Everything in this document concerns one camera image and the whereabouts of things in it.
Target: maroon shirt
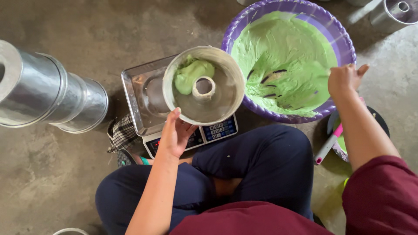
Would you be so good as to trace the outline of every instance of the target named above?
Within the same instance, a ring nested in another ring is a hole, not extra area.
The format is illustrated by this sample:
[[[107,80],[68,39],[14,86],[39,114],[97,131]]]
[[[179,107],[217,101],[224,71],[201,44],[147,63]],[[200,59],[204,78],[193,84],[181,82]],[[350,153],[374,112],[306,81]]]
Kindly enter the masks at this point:
[[[346,234],[418,234],[418,178],[394,156],[374,158],[353,173],[342,195]],[[187,216],[170,235],[331,234],[268,202],[235,202]]]

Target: digital scale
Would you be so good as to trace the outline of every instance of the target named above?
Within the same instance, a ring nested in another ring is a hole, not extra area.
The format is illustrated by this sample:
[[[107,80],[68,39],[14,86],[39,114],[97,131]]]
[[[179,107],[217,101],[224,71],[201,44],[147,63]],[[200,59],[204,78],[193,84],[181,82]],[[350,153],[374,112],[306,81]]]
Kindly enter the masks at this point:
[[[136,133],[152,159],[157,153],[161,133],[170,109],[163,97],[163,76],[176,55],[139,65],[122,72],[121,78]],[[235,135],[235,114],[211,126],[199,126],[190,136],[186,151]]]
[[[215,125],[199,126],[199,128],[197,128],[196,131],[190,136],[185,151],[215,142],[217,140],[221,140],[226,137],[230,137],[235,135],[237,132],[238,125],[235,114],[225,121]],[[152,159],[154,159],[158,150],[158,146],[160,145],[161,132],[143,136],[142,139],[148,154]]]

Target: stainless steel scale tray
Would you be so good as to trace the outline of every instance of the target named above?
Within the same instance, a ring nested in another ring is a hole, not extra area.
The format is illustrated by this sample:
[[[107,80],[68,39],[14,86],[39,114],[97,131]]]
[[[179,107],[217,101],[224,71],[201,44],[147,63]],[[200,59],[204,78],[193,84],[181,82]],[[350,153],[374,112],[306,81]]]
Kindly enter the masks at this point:
[[[122,72],[121,78],[135,131],[146,136],[162,131],[170,109],[163,97],[163,76],[169,56]]]

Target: person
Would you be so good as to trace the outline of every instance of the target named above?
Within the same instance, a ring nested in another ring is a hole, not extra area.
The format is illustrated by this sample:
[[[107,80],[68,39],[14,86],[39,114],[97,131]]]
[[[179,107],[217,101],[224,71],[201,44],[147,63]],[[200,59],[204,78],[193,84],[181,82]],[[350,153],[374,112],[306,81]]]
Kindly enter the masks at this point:
[[[354,171],[343,192],[347,234],[418,234],[418,178],[356,89],[368,65],[332,68]],[[179,157],[197,128],[176,108],[152,166],[122,167],[99,185],[96,206],[111,235],[330,234],[310,209],[313,154],[298,129],[270,125]]]

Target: navy blue pants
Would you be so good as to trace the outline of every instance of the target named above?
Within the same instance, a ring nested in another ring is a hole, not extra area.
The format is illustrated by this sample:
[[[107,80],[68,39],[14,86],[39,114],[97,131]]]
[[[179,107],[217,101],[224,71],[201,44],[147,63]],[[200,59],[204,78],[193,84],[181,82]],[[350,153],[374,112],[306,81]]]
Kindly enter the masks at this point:
[[[125,234],[151,167],[122,167],[99,185],[96,207],[110,235]],[[188,215],[239,201],[270,202],[312,220],[313,171],[308,138],[289,126],[260,127],[201,148],[194,155],[192,165],[178,166],[170,230]],[[232,196],[218,199],[209,176],[243,180]]]

